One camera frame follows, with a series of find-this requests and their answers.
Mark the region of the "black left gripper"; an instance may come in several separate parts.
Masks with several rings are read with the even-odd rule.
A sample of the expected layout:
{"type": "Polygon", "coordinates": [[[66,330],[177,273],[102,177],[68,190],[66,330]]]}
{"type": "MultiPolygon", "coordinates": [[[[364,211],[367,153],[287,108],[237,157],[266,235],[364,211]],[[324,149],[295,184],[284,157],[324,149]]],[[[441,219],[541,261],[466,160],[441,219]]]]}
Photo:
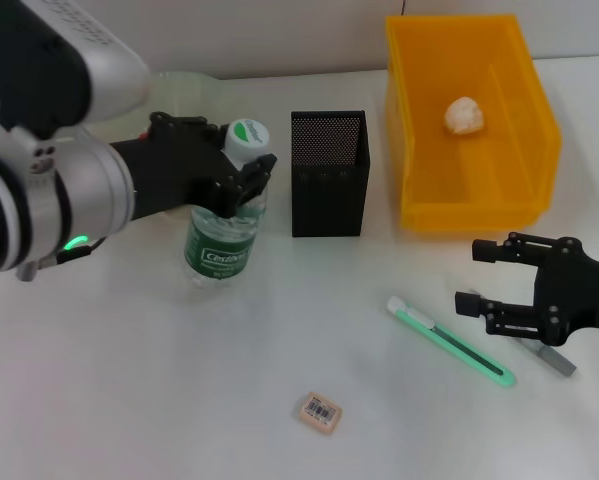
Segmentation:
{"type": "Polygon", "coordinates": [[[275,155],[265,154],[237,168],[220,151],[224,126],[203,116],[152,112],[150,137],[111,145],[130,172],[134,220],[184,205],[231,218],[263,193],[277,163],[275,155]]]}

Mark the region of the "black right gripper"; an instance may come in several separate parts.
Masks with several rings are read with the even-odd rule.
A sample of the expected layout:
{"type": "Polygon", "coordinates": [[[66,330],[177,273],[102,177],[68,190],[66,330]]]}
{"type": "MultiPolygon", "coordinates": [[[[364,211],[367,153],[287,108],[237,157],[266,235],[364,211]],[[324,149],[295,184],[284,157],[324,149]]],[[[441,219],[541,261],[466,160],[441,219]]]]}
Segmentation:
{"type": "Polygon", "coordinates": [[[501,244],[474,240],[472,258],[538,268],[534,307],[455,293],[456,313],[483,317],[487,334],[563,345],[578,330],[599,329],[599,261],[584,252],[579,240],[511,232],[501,244]]]}

